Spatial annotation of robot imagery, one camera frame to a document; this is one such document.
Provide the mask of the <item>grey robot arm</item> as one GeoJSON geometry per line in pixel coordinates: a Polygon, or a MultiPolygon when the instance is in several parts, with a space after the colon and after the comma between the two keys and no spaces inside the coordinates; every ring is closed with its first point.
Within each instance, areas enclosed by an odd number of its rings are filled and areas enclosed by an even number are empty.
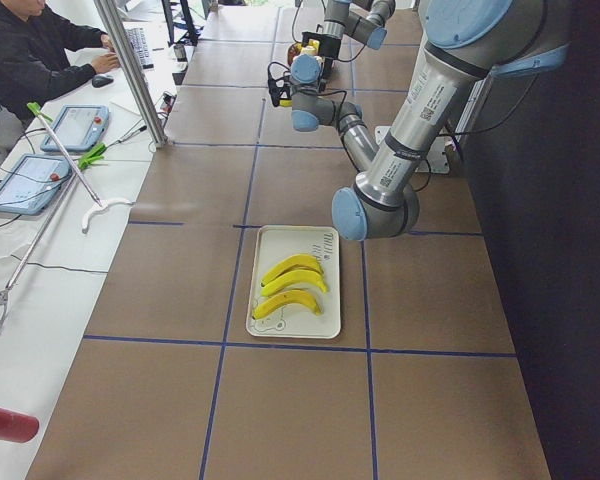
{"type": "Polygon", "coordinates": [[[317,54],[294,58],[286,85],[297,131],[332,126],[358,174],[332,200],[332,221],[348,240],[386,238],[412,228],[419,214],[409,179],[453,109],[488,75],[524,76],[560,66],[569,45],[570,1],[422,1],[423,35],[409,93],[388,132],[375,142],[360,108],[321,93],[322,75],[343,36],[379,49],[392,1],[330,1],[317,54]]]}
{"type": "Polygon", "coordinates": [[[326,59],[338,59],[344,36],[370,49],[379,50],[387,35],[386,24],[395,9],[393,0],[328,1],[324,10],[319,55],[326,59]]]}

